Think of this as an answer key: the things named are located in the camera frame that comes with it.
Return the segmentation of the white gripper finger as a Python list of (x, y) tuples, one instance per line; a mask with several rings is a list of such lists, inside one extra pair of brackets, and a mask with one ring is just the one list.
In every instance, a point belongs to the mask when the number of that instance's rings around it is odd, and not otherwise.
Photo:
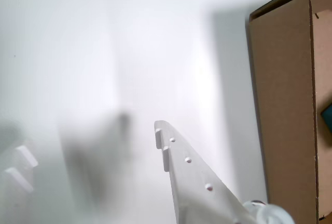
[(256, 222), (180, 132), (164, 120), (155, 121), (154, 128), (170, 175), (177, 223)]
[(56, 148), (17, 145), (1, 152), (1, 223), (52, 223)]

